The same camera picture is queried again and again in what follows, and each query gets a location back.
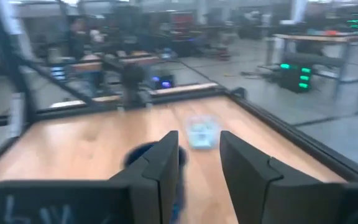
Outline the small black box blue light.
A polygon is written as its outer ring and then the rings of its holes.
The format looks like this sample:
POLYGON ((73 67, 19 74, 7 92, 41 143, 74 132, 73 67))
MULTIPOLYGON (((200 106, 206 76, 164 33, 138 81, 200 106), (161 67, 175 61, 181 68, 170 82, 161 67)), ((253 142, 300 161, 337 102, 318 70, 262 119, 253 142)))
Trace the small black box blue light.
POLYGON ((161 90, 175 87, 175 77, 173 75, 159 75, 152 77, 152 88, 161 90))

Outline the black round bowl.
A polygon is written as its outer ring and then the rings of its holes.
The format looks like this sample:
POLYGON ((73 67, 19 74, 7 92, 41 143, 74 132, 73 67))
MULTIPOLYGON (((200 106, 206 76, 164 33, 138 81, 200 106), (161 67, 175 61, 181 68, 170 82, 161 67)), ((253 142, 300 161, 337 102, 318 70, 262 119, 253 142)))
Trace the black round bowl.
MULTIPOLYGON (((130 166, 134 161, 146 153, 151 147, 153 147, 157 142, 146 142, 143 143, 133 150, 126 154, 126 157, 123 162, 124 168, 130 166)), ((184 168, 187 163, 187 153, 186 151, 179 146, 178 147, 178 181, 176 186, 176 197, 175 203, 172 208, 172 215, 170 219, 170 224, 179 224, 180 216, 185 207, 185 184, 184 184, 184 168)))

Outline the square clear plastic container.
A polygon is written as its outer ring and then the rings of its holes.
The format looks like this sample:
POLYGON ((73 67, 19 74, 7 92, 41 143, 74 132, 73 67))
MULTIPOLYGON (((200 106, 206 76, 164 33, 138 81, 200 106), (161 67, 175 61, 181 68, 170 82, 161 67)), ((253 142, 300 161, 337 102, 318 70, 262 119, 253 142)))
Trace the square clear plastic container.
POLYGON ((220 123, 213 116, 190 116, 186 120, 185 130, 192 149, 210 150, 219 143, 220 123))

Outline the shelf with red bins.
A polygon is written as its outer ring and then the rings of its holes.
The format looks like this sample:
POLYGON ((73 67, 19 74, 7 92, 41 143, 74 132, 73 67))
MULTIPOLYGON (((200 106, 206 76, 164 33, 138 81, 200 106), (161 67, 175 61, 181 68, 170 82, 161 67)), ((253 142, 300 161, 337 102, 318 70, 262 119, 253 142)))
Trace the shelf with red bins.
POLYGON ((171 35, 176 40, 187 40, 194 25, 192 11, 177 11, 170 13, 171 35))

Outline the black table clamp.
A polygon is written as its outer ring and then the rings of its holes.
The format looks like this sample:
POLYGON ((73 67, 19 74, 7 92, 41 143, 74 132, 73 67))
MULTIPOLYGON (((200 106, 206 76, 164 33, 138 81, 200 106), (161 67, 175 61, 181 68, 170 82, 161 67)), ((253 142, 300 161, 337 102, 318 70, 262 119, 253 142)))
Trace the black table clamp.
POLYGON ((231 90, 231 94, 242 99, 247 98, 247 90, 243 87, 237 87, 231 90))

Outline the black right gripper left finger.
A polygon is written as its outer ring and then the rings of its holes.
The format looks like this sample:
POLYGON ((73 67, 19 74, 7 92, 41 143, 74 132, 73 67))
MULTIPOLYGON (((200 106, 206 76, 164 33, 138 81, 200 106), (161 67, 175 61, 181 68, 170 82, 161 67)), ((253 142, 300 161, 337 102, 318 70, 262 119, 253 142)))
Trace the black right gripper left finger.
POLYGON ((169 224, 178 132, 107 180, 0 182, 0 224, 169 224))

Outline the wooden workbench with grey legs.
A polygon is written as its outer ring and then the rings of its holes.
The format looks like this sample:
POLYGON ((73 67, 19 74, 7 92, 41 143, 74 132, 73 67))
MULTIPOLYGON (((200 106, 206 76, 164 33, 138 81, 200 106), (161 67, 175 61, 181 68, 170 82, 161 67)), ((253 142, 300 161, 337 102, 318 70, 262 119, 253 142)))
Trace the wooden workbench with grey legs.
POLYGON ((344 46, 342 55, 339 58, 323 57, 323 56, 309 56, 307 54, 288 53, 283 51, 283 58, 297 60, 299 63, 313 63, 318 65, 330 65, 337 67, 337 73, 323 72, 314 74, 318 77, 328 78, 335 81, 334 97, 336 98, 340 92, 341 85, 358 83, 358 79, 346 79, 344 74, 346 70, 346 63, 350 56, 351 44, 358 42, 358 34, 344 34, 344 35, 306 35, 306 34, 275 34, 275 37, 284 40, 284 46, 288 45, 289 40, 299 40, 308 42, 329 42, 342 44, 344 46))

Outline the person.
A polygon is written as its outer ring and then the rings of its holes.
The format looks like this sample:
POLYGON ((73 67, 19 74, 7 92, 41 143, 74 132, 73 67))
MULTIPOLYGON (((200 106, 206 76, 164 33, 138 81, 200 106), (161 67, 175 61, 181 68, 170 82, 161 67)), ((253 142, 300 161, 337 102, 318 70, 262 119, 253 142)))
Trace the person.
POLYGON ((67 55, 75 60, 80 60, 84 56, 84 44, 86 40, 85 22, 81 18, 76 18, 67 32, 67 55))

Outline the green white sweetener packet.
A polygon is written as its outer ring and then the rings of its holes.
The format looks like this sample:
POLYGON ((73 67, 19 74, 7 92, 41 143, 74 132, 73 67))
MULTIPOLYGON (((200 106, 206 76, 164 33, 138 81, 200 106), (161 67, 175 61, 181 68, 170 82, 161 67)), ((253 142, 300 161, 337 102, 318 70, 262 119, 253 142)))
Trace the green white sweetener packet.
POLYGON ((193 123, 187 129, 190 146, 194 149, 211 149, 217 144, 219 127, 214 121, 193 123))

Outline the computer tower with green lights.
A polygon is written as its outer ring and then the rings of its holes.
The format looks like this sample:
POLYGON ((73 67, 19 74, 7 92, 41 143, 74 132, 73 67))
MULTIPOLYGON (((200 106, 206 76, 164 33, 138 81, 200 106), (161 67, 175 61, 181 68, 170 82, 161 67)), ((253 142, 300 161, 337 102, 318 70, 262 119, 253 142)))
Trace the computer tower with green lights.
POLYGON ((312 64, 284 60, 280 64, 278 84, 294 93, 305 93, 310 91, 312 74, 312 64))

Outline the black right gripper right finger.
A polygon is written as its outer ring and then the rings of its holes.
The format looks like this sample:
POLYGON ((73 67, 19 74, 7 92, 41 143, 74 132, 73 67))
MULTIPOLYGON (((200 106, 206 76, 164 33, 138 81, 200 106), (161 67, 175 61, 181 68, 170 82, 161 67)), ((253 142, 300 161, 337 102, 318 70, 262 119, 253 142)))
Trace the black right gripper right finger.
POLYGON ((229 131, 219 151, 239 224, 358 224, 357 182, 322 182, 229 131))

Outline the metal rig post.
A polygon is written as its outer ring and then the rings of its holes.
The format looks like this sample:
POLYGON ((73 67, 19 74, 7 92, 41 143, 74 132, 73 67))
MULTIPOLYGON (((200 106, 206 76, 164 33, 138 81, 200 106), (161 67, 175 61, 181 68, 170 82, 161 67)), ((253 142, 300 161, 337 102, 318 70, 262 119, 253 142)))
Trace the metal rig post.
POLYGON ((0 51, 7 77, 14 87, 8 116, 8 136, 18 137, 37 120, 37 110, 27 80, 21 72, 22 57, 17 51, 17 39, 9 30, 9 16, 4 13, 7 6, 0 0, 0 51))

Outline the black aluminium table frame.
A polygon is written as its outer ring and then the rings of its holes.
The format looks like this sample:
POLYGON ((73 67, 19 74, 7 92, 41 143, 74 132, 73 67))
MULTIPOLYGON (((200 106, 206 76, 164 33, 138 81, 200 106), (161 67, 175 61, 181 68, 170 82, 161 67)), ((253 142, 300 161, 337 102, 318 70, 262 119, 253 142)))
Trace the black aluminium table frame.
MULTIPOLYGON (((358 164, 302 133, 294 126, 284 122, 268 111, 259 108, 246 99, 232 95, 231 91, 223 86, 213 83, 210 87, 205 88, 198 85, 196 90, 178 91, 176 93, 173 90, 167 90, 166 93, 153 93, 152 104, 165 105, 178 101, 198 100, 221 95, 228 98, 230 103, 239 105, 244 111, 252 114, 255 118, 269 126, 269 128, 275 130, 278 134, 298 146, 302 151, 317 159, 317 161, 322 162, 323 165, 345 180, 358 182, 358 164)), ((95 102, 97 106, 87 106, 82 102, 72 103, 71 105, 67 101, 60 102, 57 106, 39 110, 37 112, 37 121, 117 110, 117 98, 117 95, 104 97, 101 101, 95 102), (106 101, 107 104, 103 106, 102 101, 106 101)))

